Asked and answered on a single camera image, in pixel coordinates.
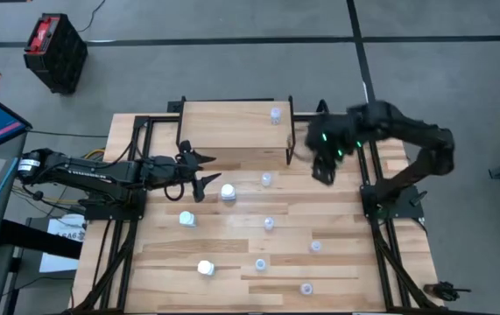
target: black metal frame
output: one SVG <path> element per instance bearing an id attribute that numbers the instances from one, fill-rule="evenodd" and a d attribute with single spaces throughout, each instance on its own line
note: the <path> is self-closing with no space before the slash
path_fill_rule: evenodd
<path id="1" fill-rule="evenodd" d="M 321 112 L 329 112 L 329 108 L 325 101 L 321 100 L 316 109 L 316 113 Z M 304 115 L 295 115 L 292 113 L 292 125 L 294 122 L 308 122 L 317 114 L 304 114 Z M 150 143 L 153 133 L 153 125 L 154 123 L 177 123 L 180 124 L 181 114 L 179 113 L 177 116 L 136 116 L 134 123 L 134 130 L 131 136 L 131 141 L 134 144 L 138 143 L 139 140 L 139 131 L 142 126 L 146 127 L 146 132 L 144 135 L 144 144 L 142 153 L 144 156 L 149 155 L 150 151 Z M 377 179 L 382 179 L 382 167 L 380 165 L 380 160 L 376 148 L 375 143 L 370 143 L 370 150 L 373 158 L 373 165 L 375 167 L 375 174 L 377 175 Z M 366 161 L 366 157 L 364 155 L 363 147 L 358 149 L 358 160 L 361 169 L 361 176 L 363 179 L 363 184 L 366 186 L 370 185 L 369 173 L 368 173 L 368 165 Z M 129 159 L 132 159 L 135 155 L 135 150 L 132 149 L 130 151 Z M 372 213 L 371 209 L 365 208 L 365 215 L 368 213 Z M 391 218 L 386 221 L 386 232 L 388 234 L 389 245 L 382 237 L 382 232 L 380 231 L 380 226 L 377 224 L 377 218 L 370 217 L 369 224 L 371 228 L 372 238 L 375 245 L 375 254 L 377 257 L 377 265 L 380 274 L 380 281 L 382 286 L 382 293 L 384 296 L 384 305 L 386 307 L 387 312 L 399 312 L 403 314 L 475 314 L 469 312 L 461 312 L 461 311 L 450 311 L 445 308 L 440 308 L 436 304 L 432 303 L 423 293 L 419 287 L 413 282 L 411 277 L 407 274 L 406 270 L 401 264 L 401 258 L 399 256 L 399 248 L 398 241 L 396 237 L 395 227 L 393 226 L 393 222 Z M 102 302 L 100 304 L 100 310 L 92 310 L 94 306 L 94 302 L 91 302 L 90 308 L 83 308 L 81 310 L 74 310 L 74 314 L 123 314 L 125 308 L 125 302 L 127 298 L 127 290 L 129 288 L 130 281 L 130 272 L 131 272 L 131 261 L 132 261 L 132 252 L 134 248 L 135 238 L 137 234 L 137 220 L 130 222 L 129 232 L 123 242 L 122 247 L 117 250 L 117 246 L 119 240 L 121 239 L 121 233 L 123 230 L 123 221 L 116 221 L 116 228 L 112 237 L 111 250 L 109 255 L 109 263 L 106 272 L 104 272 L 100 282 L 102 285 L 99 287 L 96 285 L 95 290 L 101 292 L 102 294 Z M 393 299 L 391 295 L 391 287 L 388 276 L 388 270 L 386 268 L 385 261 L 391 265 L 397 275 L 398 285 L 399 285 L 399 293 L 402 299 L 402 306 L 394 306 Z M 117 297 L 117 306 L 116 308 L 108 308 L 109 303 L 109 292 L 111 291 L 111 279 L 115 274 L 119 264 L 123 263 L 123 273 L 121 277 L 119 294 Z M 411 302 L 409 300 L 409 294 L 413 296 L 415 301 L 421 308 L 411 308 Z M 325 313 L 306 313 L 306 314 L 325 314 Z"/>
<path id="2" fill-rule="evenodd" d="M 180 147 L 180 137 L 181 137 L 181 124 L 183 123 L 183 109 L 184 103 L 186 102 L 186 97 L 181 96 L 181 101 L 170 101 L 168 102 L 168 109 L 172 109 L 174 112 L 180 114 L 178 118 L 178 131 L 176 133 L 176 146 Z M 257 98 L 257 99 L 235 99 L 235 100 L 209 100 L 209 101 L 198 101 L 198 102 L 273 102 L 275 99 L 272 98 Z M 294 106 L 292 104 L 292 96 L 288 97 L 289 108 L 291 110 L 291 132 L 292 132 L 292 141 L 290 148 L 285 150 L 286 154 L 286 164 L 290 165 L 292 161 L 292 155 L 294 154 L 294 146 L 296 145 L 296 136 L 294 134 Z"/>

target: concrete floor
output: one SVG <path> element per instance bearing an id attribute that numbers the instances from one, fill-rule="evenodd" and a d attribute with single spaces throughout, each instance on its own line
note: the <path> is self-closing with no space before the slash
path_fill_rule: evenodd
<path id="1" fill-rule="evenodd" d="M 41 12 L 63 12 L 77 29 L 99 0 L 0 3 L 0 42 L 26 41 Z M 500 35 L 500 2 L 492 0 L 356 1 L 363 36 Z M 351 36 L 343 0 L 108 0 L 88 40 L 236 36 Z M 472 293 L 454 310 L 500 313 L 500 42 L 367 44 L 377 98 L 454 132 L 456 169 L 419 184 L 436 270 Z M 121 46 L 89 49 L 73 96 L 51 94 L 27 69 L 23 49 L 0 48 L 0 102 L 36 130 L 106 134 L 117 112 L 163 112 L 187 99 L 295 98 L 313 110 L 364 102 L 353 44 Z M 83 154 L 103 139 L 29 135 L 26 149 Z M 406 147 L 414 158 L 415 148 Z M 42 216 L 11 200 L 16 221 Z M 17 314 L 60 312 L 68 287 L 23 290 Z"/>

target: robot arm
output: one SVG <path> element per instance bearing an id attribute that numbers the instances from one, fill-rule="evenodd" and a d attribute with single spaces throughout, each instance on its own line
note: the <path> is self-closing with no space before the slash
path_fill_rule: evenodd
<path id="1" fill-rule="evenodd" d="M 184 183 L 191 183 L 194 199 L 200 202 L 205 198 L 205 186 L 221 174 L 197 179 L 195 173 L 202 170 L 199 164 L 213 160 L 213 157 L 203 157 L 192 150 L 188 141 L 180 144 L 180 153 L 175 159 L 156 156 L 113 163 L 68 157 L 41 149 L 22 156 L 18 178 L 25 186 L 54 182 L 82 189 L 94 194 L 98 203 L 126 203 L 131 191 L 166 189 L 175 185 L 183 187 Z M 179 197 L 168 198 L 175 201 L 182 195 L 183 188 Z"/>
<path id="2" fill-rule="evenodd" d="M 315 153 L 313 177 L 332 185 L 337 164 L 368 141 L 390 137 L 421 147 L 417 160 L 393 178 L 375 185 L 378 201 L 393 200 L 399 192 L 428 175 L 454 169 L 454 139 L 449 129 L 405 117 L 395 106 L 376 101 L 348 108 L 346 115 L 319 115 L 308 127 L 306 146 Z"/>

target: red battery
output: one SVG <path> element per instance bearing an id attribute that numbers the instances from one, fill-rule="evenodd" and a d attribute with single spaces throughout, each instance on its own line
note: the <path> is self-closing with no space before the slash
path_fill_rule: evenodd
<path id="1" fill-rule="evenodd" d="M 44 13 L 24 51 L 26 67 L 53 93 L 75 91 L 88 49 L 66 14 Z"/>
<path id="2" fill-rule="evenodd" d="M 45 22 L 39 23 L 38 29 L 32 39 L 32 44 L 30 45 L 32 49 L 28 52 L 29 54 L 41 54 L 47 50 L 58 23 L 58 17 L 48 17 Z"/>

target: small white cup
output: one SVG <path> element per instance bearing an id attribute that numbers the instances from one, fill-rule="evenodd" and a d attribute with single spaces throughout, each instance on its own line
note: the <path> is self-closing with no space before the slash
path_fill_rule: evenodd
<path id="1" fill-rule="evenodd" d="M 221 189 L 221 198 L 224 201 L 231 201 L 236 199 L 236 189 L 231 184 L 226 184 Z"/>
<path id="2" fill-rule="evenodd" d="M 272 124 L 280 124 L 281 123 L 281 109 L 280 108 L 272 108 L 271 109 L 271 123 Z"/>
<path id="3" fill-rule="evenodd" d="M 256 269 L 258 271 L 263 271 L 267 268 L 267 264 L 265 263 L 265 260 L 263 259 L 257 259 L 256 260 Z"/>
<path id="4" fill-rule="evenodd" d="M 311 284 L 309 283 L 303 283 L 301 286 L 300 286 L 300 293 L 304 294 L 304 295 L 310 295 L 313 293 L 313 287 Z"/>
<path id="5" fill-rule="evenodd" d="M 275 226 L 275 220 L 272 217 L 265 218 L 264 228 L 267 231 L 271 231 Z"/>
<path id="6" fill-rule="evenodd" d="M 205 276 L 212 276 L 215 273 L 215 266 L 209 261 L 200 261 L 197 271 Z"/>
<path id="7" fill-rule="evenodd" d="M 183 211 L 180 213 L 180 224 L 187 228 L 195 228 L 197 226 L 195 223 L 195 215 L 188 211 Z"/>
<path id="8" fill-rule="evenodd" d="M 313 252 L 319 252 L 321 250 L 321 242 L 313 241 L 312 244 L 310 244 L 310 250 Z"/>
<path id="9" fill-rule="evenodd" d="M 264 187 L 269 187 L 271 185 L 271 174 L 270 173 L 264 173 L 261 175 L 261 185 Z"/>

